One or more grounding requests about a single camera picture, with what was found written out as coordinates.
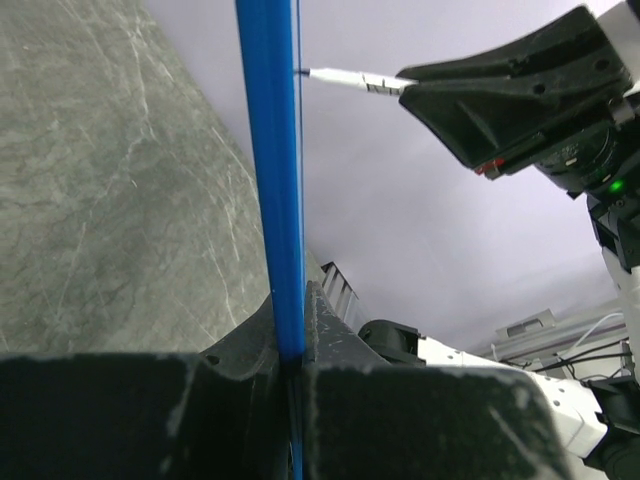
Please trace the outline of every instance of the cable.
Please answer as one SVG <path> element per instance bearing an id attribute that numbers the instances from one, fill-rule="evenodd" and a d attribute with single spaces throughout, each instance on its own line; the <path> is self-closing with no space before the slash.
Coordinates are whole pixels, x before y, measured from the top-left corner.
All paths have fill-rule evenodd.
<path id="1" fill-rule="evenodd" d="M 609 315 L 605 315 L 604 317 L 602 317 L 600 320 L 598 320 L 595 325 L 593 325 L 589 330 L 587 330 L 585 332 L 584 335 L 582 335 L 578 341 L 576 343 L 573 344 L 572 347 L 569 348 L 569 350 L 567 350 L 566 352 L 564 352 L 562 354 L 563 357 L 566 357 L 567 355 L 569 355 L 571 352 L 573 352 L 576 348 L 578 348 L 580 346 L 580 344 L 582 344 L 582 342 L 584 342 L 587 337 L 589 335 L 591 335 L 600 325 L 602 325 L 604 322 L 606 322 L 607 320 L 610 320 L 612 318 L 617 318 L 617 317 L 622 317 L 623 315 L 620 312 L 615 312 L 615 313 L 610 313 Z"/>
<path id="2" fill-rule="evenodd" d="M 630 357 L 632 354 L 631 353 L 610 353 L 607 355 L 594 355 L 593 357 L 586 357 L 586 358 L 576 358 L 578 355 L 571 357 L 567 360 L 562 360 L 558 363 L 555 363 L 553 365 L 547 365 L 546 367 L 542 367 L 542 368 L 538 368 L 536 370 L 534 370 L 534 373 L 540 373 L 540 372 L 544 372 L 545 370 L 550 370 L 552 368 L 560 368 L 560 367 L 566 367 L 568 365 L 573 365 L 576 363 L 583 363 L 583 362 L 591 362 L 593 360 L 604 360 L 605 358 L 621 358 L 621 357 Z"/>
<path id="3" fill-rule="evenodd" d="M 601 378 L 603 380 L 610 380 L 613 377 L 615 377 L 617 374 L 622 372 L 622 370 L 624 370 L 624 369 L 622 367 L 620 367 L 618 370 L 613 372 L 611 375 L 602 375 L 601 373 L 597 373 L 595 375 L 588 375 L 586 377 L 578 378 L 577 380 L 580 381 L 580 382 L 586 382 L 587 380 L 593 380 L 594 378 Z"/>
<path id="4" fill-rule="evenodd" d="M 584 357 L 585 355 L 589 355 L 590 353 L 593 353 L 593 352 L 599 352 L 600 350 L 604 350 L 605 348 L 609 348 L 609 347 L 613 347 L 615 345 L 618 345 L 620 342 L 624 342 L 625 340 L 629 340 L 629 337 L 621 338 L 620 340 L 616 340 L 615 342 L 607 343 L 606 345 L 601 345 L 599 347 L 590 348 L 589 350 L 585 350 L 584 352 L 580 352 L 580 353 L 570 357 L 569 360 L 574 359 L 574 358 Z M 513 362 L 514 358 L 518 358 L 518 357 L 511 357 L 511 359 L 509 359 L 509 360 L 496 360 L 496 361 L 500 362 L 500 363 L 505 363 L 507 365 L 519 366 L 517 363 Z M 529 360 L 527 360 L 525 362 L 526 366 L 531 366 L 531 364 L 532 364 L 532 362 L 529 361 Z"/>
<path id="5" fill-rule="evenodd" d="M 599 352 L 600 350 L 604 350 L 605 348 L 613 347 L 615 345 L 620 344 L 620 342 L 624 342 L 625 340 L 629 340 L 629 337 L 621 338 L 620 340 L 616 340 L 615 342 L 607 343 L 606 345 L 600 345 L 599 347 L 590 348 L 589 350 L 585 350 L 584 352 L 577 353 L 573 357 L 570 357 L 568 360 L 573 360 L 574 358 L 584 357 L 585 355 L 589 355 L 593 352 Z"/>

